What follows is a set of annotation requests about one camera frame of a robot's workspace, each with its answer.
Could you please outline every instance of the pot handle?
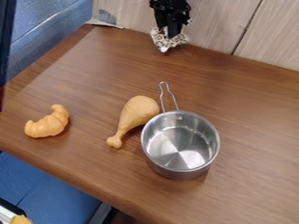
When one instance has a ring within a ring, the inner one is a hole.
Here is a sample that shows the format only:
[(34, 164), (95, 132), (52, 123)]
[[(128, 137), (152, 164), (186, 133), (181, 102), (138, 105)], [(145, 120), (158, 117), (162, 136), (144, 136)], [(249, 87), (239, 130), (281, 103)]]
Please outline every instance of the pot handle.
[(171, 97), (172, 97), (172, 100), (173, 100), (173, 103), (174, 103), (174, 105), (175, 105), (175, 107), (176, 107), (176, 110), (179, 110), (178, 105), (177, 105), (176, 96), (171, 92), (171, 90), (170, 90), (170, 85), (168, 84), (167, 81), (161, 81), (160, 84), (159, 84), (160, 89), (161, 89), (160, 103), (161, 103), (161, 108), (162, 108), (163, 113), (166, 112), (166, 111), (165, 111), (165, 106), (164, 106), (164, 101), (163, 101), (163, 95), (164, 95), (163, 84), (165, 84), (168, 93), (170, 93), (170, 95), (171, 95)]

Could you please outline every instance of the metal pot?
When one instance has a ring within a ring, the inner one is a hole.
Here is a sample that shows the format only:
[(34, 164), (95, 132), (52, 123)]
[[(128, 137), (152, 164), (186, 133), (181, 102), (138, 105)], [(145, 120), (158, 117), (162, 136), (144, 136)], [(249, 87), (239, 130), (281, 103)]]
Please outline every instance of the metal pot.
[[(165, 112), (163, 84), (176, 111)], [(163, 113), (143, 128), (141, 142), (149, 165), (168, 179), (194, 179), (207, 171), (219, 153), (220, 139), (215, 127), (204, 117), (179, 110), (167, 82), (159, 84)]]

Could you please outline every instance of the wall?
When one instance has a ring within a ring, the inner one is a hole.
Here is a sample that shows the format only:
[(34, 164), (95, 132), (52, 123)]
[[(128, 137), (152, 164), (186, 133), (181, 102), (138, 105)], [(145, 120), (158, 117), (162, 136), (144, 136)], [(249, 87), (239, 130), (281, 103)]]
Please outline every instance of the wall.
[[(299, 0), (188, 0), (191, 44), (299, 70)], [(117, 24), (147, 32), (156, 26), (149, 0), (94, 0)]]
[(299, 71), (299, 1), (264, 0), (235, 54)]

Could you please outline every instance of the toy croissant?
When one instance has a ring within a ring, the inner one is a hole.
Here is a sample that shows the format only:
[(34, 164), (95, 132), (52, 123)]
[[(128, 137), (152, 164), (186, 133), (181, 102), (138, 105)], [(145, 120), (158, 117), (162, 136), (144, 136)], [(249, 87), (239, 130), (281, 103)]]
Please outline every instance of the toy croissant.
[(16, 215), (12, 218), (10, 224), (32, 224), (26, 217), (23, 215)]
[(134, 127), (145, 124), (159, 114), (160, 108), (155, 100), (138, 95), (131, 98), (122, 109), (118, 129), (114, 136), (107, 139), (107, 145), (116, 149), (122, 147), (122, 137)]
[(52, 113), (38, 122), (28, 121), (24, 133), (29, 137), (53, 137), (62, 132), (68, 123), (70, 114), (62, 105), (51, 106)]

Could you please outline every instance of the table surface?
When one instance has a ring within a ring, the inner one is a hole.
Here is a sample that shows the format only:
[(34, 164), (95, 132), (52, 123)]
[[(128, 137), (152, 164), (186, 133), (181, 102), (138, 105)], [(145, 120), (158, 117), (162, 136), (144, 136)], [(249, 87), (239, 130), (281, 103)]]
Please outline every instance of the table surface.
[[(0, 149), (148, 223), (299, 223), (298, 74), (190, 45), (161, 54), (146, 34), (85, 25), (7, 85)], [(219, 130), (220, 154), (202, 178), (154, 173), (142, 127), (120, 150), (105, 144), (125, 102), (158, 100), (160, 81)], [(26, 121), (54, 103), (71, 113), (66, 131), (27, 137)]]

